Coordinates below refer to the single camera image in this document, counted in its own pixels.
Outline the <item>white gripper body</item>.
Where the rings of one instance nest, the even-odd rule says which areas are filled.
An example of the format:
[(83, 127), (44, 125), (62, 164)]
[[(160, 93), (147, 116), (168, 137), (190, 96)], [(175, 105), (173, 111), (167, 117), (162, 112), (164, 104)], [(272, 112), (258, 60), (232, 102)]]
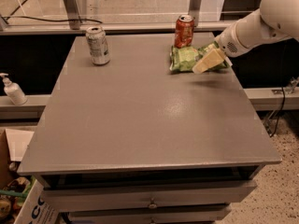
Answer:
[(242, 29), (244, 28), (242, 21), (236, 21), (225, 28), (219, 35), (215, 37), (219, 48), (228, 57), (238, 57), (250, 51), (241, 39), (243, 38)]

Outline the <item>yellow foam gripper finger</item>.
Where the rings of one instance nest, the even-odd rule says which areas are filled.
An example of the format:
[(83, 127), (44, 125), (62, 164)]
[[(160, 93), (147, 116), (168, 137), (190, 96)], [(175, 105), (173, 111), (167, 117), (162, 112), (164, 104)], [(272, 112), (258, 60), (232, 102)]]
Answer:
[(192, 68), (195, 74), (231, 67), (232, 64), (221, 49), (211, 49)]

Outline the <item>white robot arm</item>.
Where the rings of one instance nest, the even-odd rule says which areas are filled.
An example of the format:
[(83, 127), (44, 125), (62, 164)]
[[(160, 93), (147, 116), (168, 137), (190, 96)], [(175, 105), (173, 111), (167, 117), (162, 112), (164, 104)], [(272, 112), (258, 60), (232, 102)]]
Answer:
[(252, 49), (282, 40), (299, 39), (299, 0), (261, 0), (257, 10), (217, 35), (212, 48), (192, 68), (204, 73)]

